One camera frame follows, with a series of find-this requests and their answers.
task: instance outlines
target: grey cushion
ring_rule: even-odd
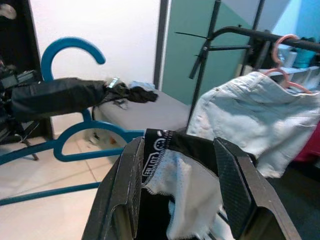
[[[95,109],[95,118],[116,124],[126,130],[165,129],[181,130],[187,126],[189,107],[171,96],[155,90],[156,102],[128,102],[124,110],[113,101]]]

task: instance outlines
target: red fabric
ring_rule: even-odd
[[[295,162],[312,162],[320,156],[320,122],[316,126],[310,139],[294,159]]]

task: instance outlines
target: clothing rack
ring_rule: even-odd
[[[196,86],[195,86],[195,90],[193,93],[192,104],[191,104],[189,118],[188,118],[188,124],[190,122],[193,110],[196,106],[196,103],[197,103],[197,100],[199,97],[200,87],[201,87],[201,84],[203,81],[203,76],[204,76],[209,52],[224,51],[224,50],[246,50],[246,53],[245,53],[245,56],[243,59],[243,63],[242,63],[242,69],[240,72],[240,75],[242,75],[244,72],[244,67],[248,61],[248,55],[249,55],[248,53],[249,53],[250,49],[252,48],[252,41],[254,38],[260,38],[260,39],[266,40],[267,42],[275,43],[279,38],[282,37],[280,35],[271,34],[266,31],[263,32],[263,31],[256,30],[258,23],[259,23],[260,16],[261,16],[261,12],[263,9],[264,2],[265,2],[265,0],[260,0],[260,2],[259,2],[259,6],[258,6],[258,9],[256,12],[256,16],[255,16],[255,20],[254,20],[252,29],[242,28],[240,26],[238,26],[238,27],[237,26],[226,26],[226,27],[223,27],[217,31],[214,31],[214,28],[215,28],[216,22],[217,22],[217,18],[218,18],[220,4],[221,4],[221,0],[215,1],[207,37],[202,37],[202,38],[205,38],[206,40],[200,49],[198,57],[196,58],[194,65],[192,67],[191,73],[189,75],[190,79],[194,79],[196,72],[199,69],[197,80],[196,80]],[[201,37],[198,35],[184,33],[184,32],[176,32],[176,33],[188,35],[188,36],[194,36],[194,37]],[[248,44],[246,44],[246,45],[211,46],[212,42],[216,39],[216,37],[218,37],[222,34],[225,34],[225,33],[234,33],[237,35],[248,36],[248,37],[250,37],[250,39],[248,41]],[[319,43],[289,38],[289,39],[284,40],[281,44],[320,53],[320,44]]]

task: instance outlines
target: tiled floor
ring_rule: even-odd
[[[32,144],[43,139],[31,139]],[[0,155],[24,147],[20,143],[0,145]],[[104,144],[102,148],[114,148]],[[101,149],[75,137],[64,154]],[[55,188],[101,181],[117,157],[61,162],[53,151],[20,158],[0,166],[0,199]],[[0,238],[3,240],[80,240],[96,195],[96,189],[40,198],[0,206]]]

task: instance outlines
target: pink hanger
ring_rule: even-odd
[[[302,91],[304,91],[307,94],[311,94],[311,92],[306,89],[305,87],[301,86],[298,83],[289,81],[289,75],[283,71],[280,67],[283,64],[283,62],[278,58],[278,47],[279,45],[286,39],[299,39],[298,36],[294,35],[294,34],[288,34],[288,35],[284,35],[282,37],[280,37],[276,42],[275,45],[273,47],[272,50],[272,59],[275,63],[277,63],[278,65],[276,66],[276,68],[271,68],[269,71],[267,71],[264,75],[268,76],[270,73],[274,73],[274,72],[278,72],[278,73],[282,73],[284,76],[284,88],[288,88],[290,86],[298,88]]]

